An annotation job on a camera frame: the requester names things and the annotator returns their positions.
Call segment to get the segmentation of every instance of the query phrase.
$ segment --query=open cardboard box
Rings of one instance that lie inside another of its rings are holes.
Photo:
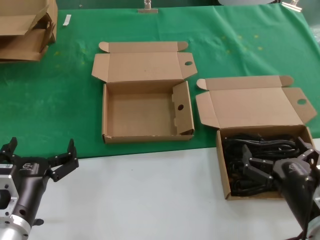
[[[194,121],[188,82],[197,73],[186,42],[101,42],[92,75],[103,87],[105,143],[186,141]]]
[[[40,61],[57,37],[56,0],[0,0],[0,63]]]
[[[245,76],[199,79],[207,92],[196,96],[201,123],[218,129],[216,147],[224,197],[231,196],[222,140],[240,133],[262,137],[290,134],[313,144],[305,123],[317,115],[302,90],[288,87],[290,76]],[[278,199],[278,192],[264,192],[246,198]]]

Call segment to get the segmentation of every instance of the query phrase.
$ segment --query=cardboard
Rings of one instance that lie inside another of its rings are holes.
[[[105,143],[186,141],[194,122],[188,82],[197,73],[186,42],[101,42],[92,75],[103,87]]]
[[[55,0],[0,0],[0,63],[40,61],[57,37]]]
[[[218,129],[216,136],[221,182],[225,199],[231,196],[222,148],[222,139],[239,133],[263,137],[291,134],[313,144],[304,125],[317,115],[300,88],[288,87],[290,76],[246,76],[199,79],[197,86],[209,90],[196,96],[202,124]],[[248,198],[280,198],[277,192],[264,192]]]

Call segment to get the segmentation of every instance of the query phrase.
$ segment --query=white table surface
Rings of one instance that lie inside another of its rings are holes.
[[[49,181],[37,214],[44,225],[29,240],[285,240],[301,232],[284,200],[225,200],[216,148],[79,164]]]

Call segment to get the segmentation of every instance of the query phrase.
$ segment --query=green table cover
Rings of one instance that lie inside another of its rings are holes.
[[[63,27],[67,14],[70,24]],[[301,13],[279,4],[60,10],[57,42],[41,62],[0,65],[0,145],[17,137],[16,154],[48,157],[73,138],[84,157],[215,147],[216,131],[200,123],[199,78],[291,75],[320,112],[320,50]],[[181,142],[104,144],[103,82],[92,77],[98,44],[187,41],[198,74],[188,78],[194,138]],[[308,126],[320,138],[320,117]]]

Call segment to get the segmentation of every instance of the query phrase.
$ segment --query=coiled black cable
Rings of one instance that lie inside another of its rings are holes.
[[[253,158],[277,161],[296,158],[300,155],[300,150],[293,139],[291,135],[287,134],[261,137],[260,135],[241,133],[233,137],[226,137],[222,142],[222,147],[230,178],[231,195],[245,197],[276,190],[274,185],[267,187],[243,175],[243,145],[248,146]]]

